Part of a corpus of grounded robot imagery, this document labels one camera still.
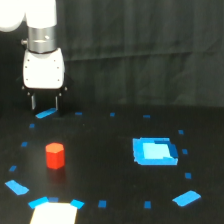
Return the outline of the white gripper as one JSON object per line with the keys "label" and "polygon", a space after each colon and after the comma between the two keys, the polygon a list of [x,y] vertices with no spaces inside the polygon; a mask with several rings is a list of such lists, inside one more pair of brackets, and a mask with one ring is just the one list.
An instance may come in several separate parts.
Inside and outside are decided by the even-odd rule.
{"label": "white gripper", "polygon": [[[26,50],[23,60],[23,83],[29,89],[60,89],[65,80],[65,65],[60,48],[52,53],[36,54]],[[55,97],[56,109],[62,112],[63,95]],[[31,96],[31,108],[36,108],[36,95]]]}

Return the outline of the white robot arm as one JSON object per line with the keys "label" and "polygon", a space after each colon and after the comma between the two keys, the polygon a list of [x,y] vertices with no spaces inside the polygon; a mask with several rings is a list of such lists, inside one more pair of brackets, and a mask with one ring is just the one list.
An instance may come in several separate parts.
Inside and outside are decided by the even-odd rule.
{"label": "white robot arm", "polygon": [[23,86],[36,109],[36,90],[56,90],[55,108],[60,109],[65,81],[62,51],[57,47],[56,0],[0,0],[0,31],[12,32],[25,21],[28,37],[23,59]]}

